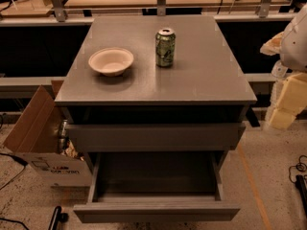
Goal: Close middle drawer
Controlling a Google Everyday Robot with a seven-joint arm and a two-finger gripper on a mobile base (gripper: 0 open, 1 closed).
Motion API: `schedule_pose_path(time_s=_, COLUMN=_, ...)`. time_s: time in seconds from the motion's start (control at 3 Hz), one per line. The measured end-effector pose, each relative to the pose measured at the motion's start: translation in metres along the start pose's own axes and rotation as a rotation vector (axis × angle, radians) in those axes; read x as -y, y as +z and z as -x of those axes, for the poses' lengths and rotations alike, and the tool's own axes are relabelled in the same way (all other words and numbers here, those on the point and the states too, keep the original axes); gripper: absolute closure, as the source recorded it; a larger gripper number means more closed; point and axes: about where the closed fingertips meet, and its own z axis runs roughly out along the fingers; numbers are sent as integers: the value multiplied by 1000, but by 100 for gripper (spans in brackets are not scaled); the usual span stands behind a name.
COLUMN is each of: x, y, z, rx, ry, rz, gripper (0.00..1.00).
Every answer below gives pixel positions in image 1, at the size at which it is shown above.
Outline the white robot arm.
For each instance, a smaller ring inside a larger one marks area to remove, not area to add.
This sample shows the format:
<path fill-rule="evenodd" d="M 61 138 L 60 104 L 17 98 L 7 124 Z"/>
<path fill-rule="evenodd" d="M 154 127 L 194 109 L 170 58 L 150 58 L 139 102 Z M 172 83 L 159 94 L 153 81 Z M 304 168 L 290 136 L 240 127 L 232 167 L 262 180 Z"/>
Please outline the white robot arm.
<path fill-rule="evenodd" d="M 287 129 L 307 107 L 307 5 L 282 33 L 267 41 L 260 52 L 280 56 L 272 68 L 277 81 L 266 121 L 270 127 Z"/>

